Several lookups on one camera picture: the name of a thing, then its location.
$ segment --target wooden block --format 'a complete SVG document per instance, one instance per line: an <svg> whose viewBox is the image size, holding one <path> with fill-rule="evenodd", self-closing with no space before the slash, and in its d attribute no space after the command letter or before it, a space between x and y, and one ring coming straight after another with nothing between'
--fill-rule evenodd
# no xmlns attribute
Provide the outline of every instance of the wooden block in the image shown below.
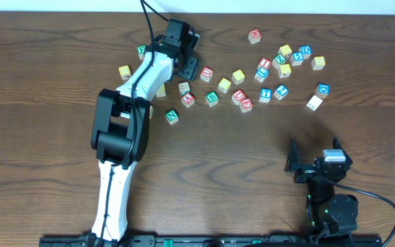
<svg viewBox="0 0 395 247"><path fill-rule="evenodd" d="M250 98L243 99L242 101L240 101L239 105L240 105L241 112L243 112L243 113L246 113L247 111L252 110L252 107L254 106L252 104L252 101Z"/></svg>
<svg viewBox="0 0 395 247"><path fill-rule="evenodd" d="M145 45L140 45L136 48L136 51L138 52L138 57L140 60L144 59L144 51L145 51Z"/></svg>
<svg viewBox="0 0 395 247"><path fill-rule="evenodd" d="M128 65L119 67L118 71L120 72L121 79L123 80L129 80L129 78L132 76Z"/></svg>
<svg viewBox="0 0 395 247"><path fill-rule="evenodd" d="M298 50L298 52L301 52L302 58L307 59L310 58L310 55L312 54L312 49L308 45L301 46Z"/></svg>
<svg viewBox="0 0 395 247"><path fill-rule="evenodd" d="M260 39L261 39L260 31L259 30L252 30L248 35L248 39L250 40L251 44L260 42Z"/></svg>
<svg viewBox="0 0 395 247"><path fill-rule="evenodd" d="M278 76L280 76L280 78L289 77L291 73L292 73L291 66L288 64L282 64L280 68L278 68Z"/></svg>
<svg viewBox="0 0 395 247"><path fill-rule="evenodd" d="M277 55L272 61L272 66L274 66L275 69L278 69L282 64L285 63L286 63L286 58L282 55Z"/></svg>
<svg viewBox="0 0 395 247"><path fill-rule="evenodd" d="M152 118L153 114L154 114L154 107L150 106L150 111L149 111L149 118L150 119Z"/></svg>
<svg viewBox="0 0 395 247"><path fill-rule="evenodd" d="M260 91L260 102L269 102L272 97L271 89L261 89Z"/></svg>
<svg viewBox="0 0 395 247"><path fill-rule="evenodd" d="M260 60L260 63L259 63L259 66L257 67L257 69L265 68L265 69L269 70L269 67L271 67L271 61L269 61L266 58L262 58Z"/></svg>
<svg viewBox="0 0 395 247"><path fill-rule="evenodd" d="M234 84L241 84L245 80L245 74L241 69L232 73L232 81Z"/></svg>
<svg viewBox="0 0 395 247"><path fill-rule="evenodd" d="M275 89L274 96L278 100L282 100L289 93L289 89L285 85L281 84L277 89Z"/></svg>
<svg viewBox="0 0 395 247"><path fill-rule="evenodd" d="M190 85L188 82L181 82L178 84L178 86L179 86L179 92L181 93L181 96L183 96L186 93L191 92Z"/></svg>
<svg viewBox="0 0 395 247"><path fill-rule="evenodd" d="M288 59L292 55L292 49L289 45L283 45L278 50L278 54L280 54L280 55L284 56L286 59Z"/></svg>
<svg viewBox="0 0 395 247"><path fill-rule="evenodd" d="M302 58L301 52L293 52L291 56L291 65L292 66L298 66L302 64L302 61L304 58Z"/></svg>
<svg viewBox="0 0 395 247"><path fill-rule="evenodd" d="M213 72L214 71L212 69L204 67L204 69L200 73L200 79L206 82L210 82L211 78L213 77Z"/></svg>
<svg viewBox="0 0 395 247"><path fill-rule="evenodd" d="M307 107L309 107L312 110L316 110L318 106L322 103L322 99L319 98L318 96L314 95L309 102L307 102Z"/></svg>
<svg viewBox="0 0 395 247"><path fill-rule="evenodd" d="M167 119L170 125L179 121L179 115L175 110L170 110L168 113L166 113L165 118Z"/></svg>
<svg viewBox="0 0 395 247"><path fill-rule="evenodd" d="M231 82L230 80L223 78L219 83L219 91L222 93L227 93L230 90Z"/></svg>
<svg viewBox="0 0 395 247"><path fill-rule="evenodd" d="M185 107L189 108L195 103L195 98L191 93L186 93L181 97L181 102Z"/></svg>
<svg viewBox="0 0 395 247"><path fill-rule="evenodd" d="M263 82L267 75L269 75L269 71L265 68L260 68L256 73L255 73L255 79L258 80L259 82Z"/></svg>
<svg viewBox="0 0 395 247"><path fill-rule="evenodd" d="M161 87L158 89L158 92L156 92L157 97L165 97L165 85L162 84Z"/></svg>
<svg viewBox="0 0 395 247"><path fill-rule="evenodd" d="M231 100L234 104L239 105L239 102L246 98L245 93L239 89L232 94Z"/></svg>
<svg viewBox="0 0 395 247"><path fill-rule="evenodd" d="M312 69L313 70L320 70L326 66L326 60L324 59L323 56L320 57L314 57L312 59Z"/></svg>
<svg viewBox="0 0 395 247"><path fill-rule="evenodd" d="M324 99L325 97L327 97L329 91L330 91L330 88L327 84L319 84L316 87L315 95Z"/></svg>
<svg viewBox="0 0 395 247"><path fill-rule="evenodd" d="M219 103L219 96L217 96L216 92L213 91L206 95L205 101L210 107L212 107Z"/></svg>

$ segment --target alphabet block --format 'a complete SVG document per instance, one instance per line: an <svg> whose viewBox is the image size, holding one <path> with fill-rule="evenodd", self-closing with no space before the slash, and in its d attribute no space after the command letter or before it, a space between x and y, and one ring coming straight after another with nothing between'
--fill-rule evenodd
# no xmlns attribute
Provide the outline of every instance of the alphabet block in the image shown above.
<svg viewBox="0 0 395 247"><path fill-rule="evenodd" d="M329 90L330 88L327 84L319 84L316 87L315 95L324 99L325 97L327 97Z"/></svg>
<svg viewBox="0 0 395 247"><path fill-rule="evenodd" d="M280 78L289 77L291 73L292 73L291 66L288 64L282 64L280 68L278 68L278 76L280 76Z"/></svg>
<svg viewBox="0 0 395 247"><path fill-rule="evenodd" d="M252 30L248 35L248 39L250 40L251 44L260 42L260 39L261 39L260 31L259 30Z"/></svg>
<svg viewBox="0 0 395 247"><path fill-rule="evenodd" d="M232 81L234 84L238 85L241 84L245 80L245 74L242 70L238 70L232 73Z"/></svg>
<svg viewBox="0 0 395 247"><path fill-rule="evenodd" d="M235 91L235 92L232 94L232 97L231 97L232 101L233 101L234 104L236 104L236 105L239 105L239 102L242 101L242 100L244 100L245 98L246 98L246 95L245 95L245 93L244 93L241 89Z"/></svg>
<svg viewBox="0 0 395 247"><path fill-rule="evenodd" d="M219 83L219 91L222 93L227 93L230 90L231 82L230 80L223 78Z"/></svg>
<svg viewBox="0 0 395 247"><path fill-rule="evenodd" d="M326 66L326 60L324 59L323 56L320 57L314 57L312 59L312 69L313 70L320 70Z"/></svg>
<svg viewBox="0 0 395 247"><path fill-rule="evenodd" d="M205 99L206 103L210 107L212 107L212 106L216 105L217 103L219 103L219 96L217 96L215 91L207 94L205 98L206 98Z"/></svg>
<svg viewBox="0 0 395 247"><path fill-rule="evenodd" d="M289 45L283 45L278 50L278 54L280 54L280 55L284 56L286 59L288 59L292 54L292 49Z"/></svg>
<svg viewBox="0 0 395 247"><path fill-rule="evenodd" d="M206 82L210 82L211 78L213 77L213 72L214 71L212 69L204 67L204 69L200 73L200 79Z"/></svg>
<svg viewBox="0 0 395 247"><path fill-rule="evenodd" d="M166 113L165 118L167 119L170 125L179 121L179 115L175 110L170 110L168 113Z"/></svg>
<svg viewBox="0 0 395 247"><path fill-rule="evenodd" d="M277 89L275 89L274 96L278 100L282 100L289 93L289 89L285 85L281 84Z"/></svg>
<svg viewBox="0 0 395 247"><path fill-rule="evenodd" d="M129 80L130 76L132 76L128 65L119 67L118 71L120 72L121 79L123 80Z"/></svg>
<svg viewBox="0 0 395 247"><path fill-rule="evenodd" d="M269 102L272 97L271 89L261 89L260 91L260 102Z"/></svg>
<svg viewBox="0 0 395 247"><path fill-rule="evenodd" d="M192 94L186 93L181 97L181 102L185 107L189 108L195 103L195 98L192 96Z"/></svg>

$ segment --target cable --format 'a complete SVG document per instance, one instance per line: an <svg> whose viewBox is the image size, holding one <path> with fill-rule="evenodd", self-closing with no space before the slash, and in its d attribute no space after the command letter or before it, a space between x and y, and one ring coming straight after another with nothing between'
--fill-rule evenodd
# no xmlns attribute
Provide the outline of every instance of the cable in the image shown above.
<svg viewBox="0 0 395 247"><path fill-rule="evenodd" d="M321 171L321 174L323 175L324 179L326 180L326 182L328 182L329 184L334 185L335 187L338 187L338 188L341 188L341 189L346 189L346 190L349 190L349 191L353 191L353 192L357 192L357 193L364 194L364 195L366 195L366 196L371 196L371 197L377 198L377 199L379 199L379 200L382 200L382 201L388 203L388 204L391 205L391 206L394 208L394 210L395 210L395 204L394 204L392 201L388 200L387 198L384 198L383 196L377 195L377 194L375 194L375 193L371 193L371 192L364 191L364 190L361 190L361 189L355 189L355 188L352 188L352 187L349 187L349 186L340 185L340 184L338 184L338 183L335 183L335 182L333 182L332 180L328 179L328 178L324 175L324 173L322 172L322 167L320 168L320 171ZM387 239L383 242L382 247L386 247L386 246L388 245L388 243L389 243L389 242L391 241L391 239L393 238L394 234L395 234L395 224L394 224L393 229L391 230L391 233L388 235Z"/></svg>

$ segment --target wooden table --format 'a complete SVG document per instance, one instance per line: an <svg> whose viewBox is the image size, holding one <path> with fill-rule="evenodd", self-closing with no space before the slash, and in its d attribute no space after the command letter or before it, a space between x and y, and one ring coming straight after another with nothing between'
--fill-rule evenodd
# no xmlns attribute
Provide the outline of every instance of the wooden table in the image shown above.
<svg viewBox="0 0 395 247"><path fill-rule="evenodd" d="M155 35L166 22L150 15ZM155 98L144 159L132 179L130 227L161 235L266 234L309 227L306 185L283 171L289 140L311 162L338 137L354 164L344 185L395 202L395 16L168 14L201 35L197 56L215 70L211 83L191 82L196 103L180 102L176 78ZM259 28L259 44L248 31ZM118 67L135 71L136 47L149 42L142 14L0 12L0 246L36 246L43 235L78 235L97 212L99 170L89 140L97 95L123 83ZM327 65L310 60L289 78L271 70L253 79L262 57L281 45L310 45ZM242 69L246 80L204 96ZM318 83L331 94L315 111L306 103ZM258 102L260 88L284 83L288 96ZM242 114L231 101L236 88L252 98ZM165 112L180 121L170 126ZM347 193L337 189L337 193ZM394 210L359 199L356 233L391 231ZM395 246L395 238L390 246Z"/></svg>

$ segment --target green block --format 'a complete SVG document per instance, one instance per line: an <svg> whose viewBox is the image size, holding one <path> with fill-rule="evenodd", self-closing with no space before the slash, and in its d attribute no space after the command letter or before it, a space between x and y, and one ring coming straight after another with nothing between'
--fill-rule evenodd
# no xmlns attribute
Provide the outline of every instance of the green block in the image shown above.
<svg viewBox="0 0 395 247"><path fill-rule="evenodd" d="M219 99L219 96L217 96L216 92L213 91L206 95L206 99L208 100L208 102L213 103Z"/></svg>

